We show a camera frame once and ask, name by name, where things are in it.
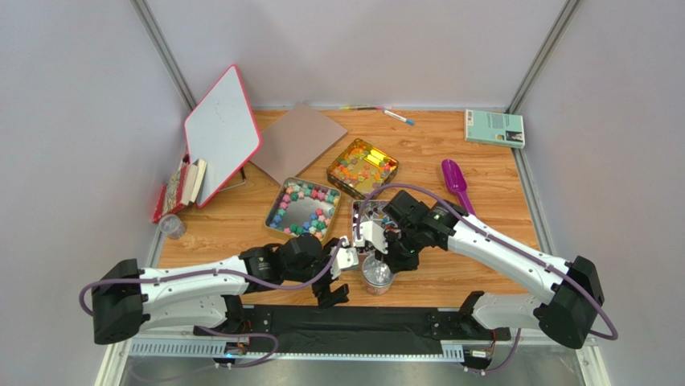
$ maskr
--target gray wall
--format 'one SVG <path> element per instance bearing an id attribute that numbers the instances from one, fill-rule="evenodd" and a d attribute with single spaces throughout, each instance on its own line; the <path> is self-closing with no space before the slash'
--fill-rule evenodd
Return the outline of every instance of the gray wall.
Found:
<path id="1" fill-rule="evenodd" d="M 76 295 L 146 257 L 187 113 L 129 2 L 0 9 L 0 384 L 92 384 Z"/>
<path id="2" fill-rule="evenodd" d="M 584 2 L 523 106 L 556 249 L 599 266 L 616 385 L 685 376 L 684 18 L 682 0 Z"/>
<path id="3" fill-rule="evenodd" d="M 564 0 L 151 0 L 195 97 L 237 63 L 253 106 L 503 107 Z"/>

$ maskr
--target purple shovel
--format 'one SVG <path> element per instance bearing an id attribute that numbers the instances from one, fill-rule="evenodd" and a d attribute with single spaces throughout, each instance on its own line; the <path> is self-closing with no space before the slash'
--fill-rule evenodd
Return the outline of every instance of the purple shovel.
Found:
<path id="1" fill-rule="evenodd" d="M 466 194 L 466 180 L 459 169 L 459 165 L 451 159 L 442 161 L 442 175 L 445 176 L 445 185 L 449 193 L 456 195 L 459 202 L 470 214 L 475 215 L 474 207 L 471 206 L 469 196 Z"/>

